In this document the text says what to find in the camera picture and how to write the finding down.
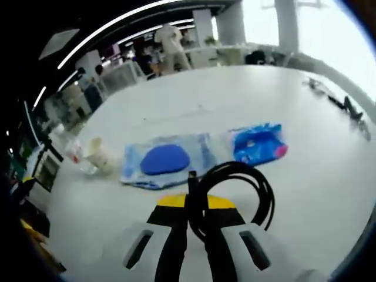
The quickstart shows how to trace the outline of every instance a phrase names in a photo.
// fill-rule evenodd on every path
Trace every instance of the ceiling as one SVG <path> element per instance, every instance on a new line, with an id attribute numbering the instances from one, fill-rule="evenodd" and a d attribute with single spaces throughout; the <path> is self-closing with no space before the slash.
<path id="1" fill-rule="evenodd" d="M 18 89 L 16 96 L 22 96 L 32 106 L 41 89 L 46 86 L 43 98 L 53 94 L 59 85 L 75 70 L 75 61 L 92 49 L 101 50 L 117 41 L 144 29 L 192 18 L 192 10 L 210 8 L 213 15 L 232 4 L 235 0 L 184 0 L 148 9 L 132 15 L 104 30 L 75 53 L 60 69 L 57 66 L 62 59 L 83 39 L 92 32 L 141 6 L 156 2 L 155 0 L 120 1 L 116 5 L 110 2 L 100 4 L 68 2 L 35 1 L 22 4 L 22 9 L 15 8 L 11 17 L 15 19 L 13 32 L 9 34 L 11 45 L 9 56 L 11 67 L 17 76 L 13 79 Z M 79 29 L 72 39 L 59 51 L 39 59 L 45 45 L 57 32 Z"/>

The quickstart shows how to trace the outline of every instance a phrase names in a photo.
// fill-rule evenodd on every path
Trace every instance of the ceiling light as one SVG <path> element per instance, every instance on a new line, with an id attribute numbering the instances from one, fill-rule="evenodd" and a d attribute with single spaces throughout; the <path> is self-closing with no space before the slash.
<path id="1" fill-rule="evenodd" d="M 182 19 L 181 21 L 171 22 L 171 25 L 186 24 L 187 22 L 193 22 L 194 19 Z"/>
<path id="2" fill-rule="evenodd" d="M 35 100 L 35 103 L 34 103 L 34 106 L 33 106 L 33 110 L 35 109 L 35 107 L 36 107 L 37 104 L 39 103 L 39 100 L 41 99 L 43 93 L 45 93 L 46 88 L 47 88 L 46 86 L 43 86 L 41 92 L 40 92 L 39 95 L 38 95 L 38 98 L 36 98 L 36 100 Z"/>
<path id="3" fill-rule="evenodd" d="M 58 65 L 58 69 L 61 69 L 63 67 L 63 65 L 65 65 L 65 63 L 79 50 L 81 49 L 86 43 L 88 43 L 91 39 L 93 39 L 94 37 L 96 37 L 98 34 L 100 34 L 102 31 L 104 31 L 105 29 L 108 29 L 110 26 L 116 24 L 117 22 L 119 21 L 122 21 L 123 19 L 126 19 L 128 18 L 129 16 L 132 16 L 134 14 L 137 14 L 139 12 L 142 12 L 142 11 L 145 11 L 145 10 L 148 10 L 148 9 L 151 9 L 151 8 L 154 8 L 154 7 L 157 7 L 157 6 L 161 6 L 161 5 L 164 5 L 164 4 L 169 4 L 169 3 L 173 3 L 173 2 L 177 2 L 177 1 L 182 1 L 182 0 L 161 0 L 161 1 L 157 1 L 157 2 L 154 2 L 154 3 L 151 3 L 151 4 L 147 4 L 145 6 L 142 6 L 140 8 L 137 8 L 137 9 L 134 9 L 128 13 L 125 13 L 121 16 L 118 16 L 117 18 L 113 19 L 112 21 L 106 23 L 105 25 L 101 26 L 99 29 L 97 29 L 96 31 L 94 31 L 92 34 L 90 34 L 88 37 L 86 37 L 83 41 L 81 41 L 76 47 L 74 47 L 74 49 L 72 51 L 69 52 L 69 54 L 61 61 L 61 63 Z"/>
<path id="4" fill-rule="evenodd" d="M 63 89 L 63 87 L 72 79 L 72 77 L 74 77 L 76 74 L 78 73 L 78 71 L 74 71 L 73 74 L 71 74 L 67 79 L 65 79 L 65 81 L 60 85 L 60 87 L 58 88 L 58 92 L 61 91 L 61 89 Z"/>
<path id="5" fill-rule="evenodd" d="M 194 19 L 182 19 L 181 21 L 171 22 L 170 24 L 171 24 L 171 25 L 178 25 L 178 24 L 184 24 L 184 23 L 186 23 L 186 22 L 193 22 L 193 21 L 194 21 Z M 163 25 L 157 25 L 157 26 L 154 26 L 154 27 L 152 27 L 152 28 L 145 29 L 144 31 L 140 31 L 140 32 L 138 32 L 138 33 L 135 33 L 135 34 L 133 34 L 133 35 L 128 36 L 127 38 L 124 38 L 124 39 L 120 40 L 117 44 L 124 43 L 124 42 L 126 42 L 126 41 L 128 41 L 128 40 L 131 40 L 131 39 L 136 38 L 136 37 L 138 37 L 138 36 L 144 35 L 144 34 L 146 34 L 146 33 L 148 33 L 148 32 L 151 32 L 151 31 L 155 31 L 155 30 L 157 30 L 157 29 L 160 29 L 160 28 L 162 28 L 162 26 L 163 26 Z"/>
<path id="6" fill-rule="evenodd" d="M 179 26 L 178 28 L 179 29 L 190 29 L 190 28 L 194 28 L 195 25 L 185 25 L 185 26 Z"/>

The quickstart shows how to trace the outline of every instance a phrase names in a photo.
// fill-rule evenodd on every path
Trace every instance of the blue sponge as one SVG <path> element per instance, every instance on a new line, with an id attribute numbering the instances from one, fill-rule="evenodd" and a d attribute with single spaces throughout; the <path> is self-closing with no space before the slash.
<path id="1" fill-rule="evenodd" d="M 179 172 L 190 163 L 186 151 L 178 145 L 163 145 L 150 150 L 140 164 L 147 175 Z"/>

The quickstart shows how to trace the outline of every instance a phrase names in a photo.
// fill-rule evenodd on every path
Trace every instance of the black cable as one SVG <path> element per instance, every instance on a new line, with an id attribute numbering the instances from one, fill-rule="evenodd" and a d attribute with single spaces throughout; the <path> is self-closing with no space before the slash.
<path id="1" fill-rule="evenodd" d="M 254 181 L 237 174 L 245 174 L 254 179 Z M 190 227 L 195 235 L 205 241 L 206 225 L 204 214 L 208 207 L 207 194 L 211 188 L 222 181 L 229 179 L 239 179 L 251 184 L 260 199 L 256 214 L 253 217 L 252 223 L 261 226 L 267 215 L 269 220 L 265 226 L 265 231 L 269 228 L 274 215 L 275 199 L 274 193 L 265 176 L 254 167 L 251 167 L 242 162 L 227 162 L 215 166 L 210 169 L 199 181 L 196 177 L 196 172 L 190 172 L 188 178 L 189 194 L 186 200 L 186 209 Z"/>

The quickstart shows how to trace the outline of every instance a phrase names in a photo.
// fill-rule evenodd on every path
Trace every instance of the white table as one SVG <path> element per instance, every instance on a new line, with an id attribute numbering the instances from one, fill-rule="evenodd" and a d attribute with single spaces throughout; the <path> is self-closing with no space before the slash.
<path id="1" fill-rule="evenodd" d="M 126 143 L 156 135 L 217 132 L 263 122 L 282 123 L 285 157 L 262 166 L 276 197 L 269 233 L 309 268 L 330 274 L 349 253 L 376 199 L 376 128 L 361 133 L 326 98 L 302 85 L 306 74 L 272 66 L 192 70 L 138 84 L 111 96 L 80 132 L 86 142 L 100 136 L 123 155 Z M 340 98 L 338 86 L 322 78 Z M 110 239 L 134 221 L 146 221 L 157 199 L 187 192 L 187 186 L 158 192 L 83 176 L 64 160 L 52 189 L 50 247 L 68 269 L 90 263 Z M 250 221 L 258 205 L 251 186 L 225 182 L 212 194 L 235 203 Z M 210 281 L 202 243 L 191 231 L 180 281 Z"/>

